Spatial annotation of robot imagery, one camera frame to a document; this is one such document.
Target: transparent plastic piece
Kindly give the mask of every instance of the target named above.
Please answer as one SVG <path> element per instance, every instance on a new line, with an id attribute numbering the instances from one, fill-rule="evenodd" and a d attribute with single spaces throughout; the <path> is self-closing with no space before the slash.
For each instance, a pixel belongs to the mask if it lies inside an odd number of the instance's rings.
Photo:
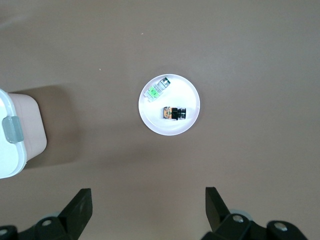
<path id="1" fill-rule="evenodd" d="M 2 127 L 6 140 L 11 144 L 22 142 L 24 134 L 20 119 L 17 116 L 8 116 L 2 120 Z"/>

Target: white plastic container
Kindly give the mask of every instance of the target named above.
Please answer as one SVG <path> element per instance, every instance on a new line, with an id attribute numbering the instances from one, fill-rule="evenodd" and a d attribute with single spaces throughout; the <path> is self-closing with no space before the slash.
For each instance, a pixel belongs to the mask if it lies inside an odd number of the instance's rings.
<path id="1" fill-rule="evenodd" d="M 30 96 L 0 89 L 0 179 L 24 169 L 42 153 L 47 138 L 39 106 Z"/>

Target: container lid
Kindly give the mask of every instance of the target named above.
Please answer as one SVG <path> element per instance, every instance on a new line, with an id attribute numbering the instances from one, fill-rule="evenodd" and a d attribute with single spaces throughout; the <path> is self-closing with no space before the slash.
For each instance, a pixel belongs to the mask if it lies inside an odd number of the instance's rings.
<path id="1" fill-rule="evenodd" d="M 26 162 L 20 119 L 11 98 L 0 89 L 0 179 L 18 174 Z"/>

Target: white plate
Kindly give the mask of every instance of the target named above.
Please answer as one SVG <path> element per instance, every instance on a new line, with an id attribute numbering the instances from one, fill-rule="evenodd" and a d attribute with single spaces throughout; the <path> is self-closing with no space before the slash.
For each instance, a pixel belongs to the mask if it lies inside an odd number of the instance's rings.
<path id="1" fill-rule="evenodd" d="M 161 96 L 153 102 L 144 93 L 160 80 L 167 77 L 170 85 L 163 90 Z M 152 131 L 157 134 L 173 136 L 187 131 L 197 120 L 200 111 L 200 98 L 196 88 L 182 76 L 163 74 L 149 81 L 139 97 L 140 116 Z M 185 119 L 165 119 L 164 107 L 186 108 Z"/>

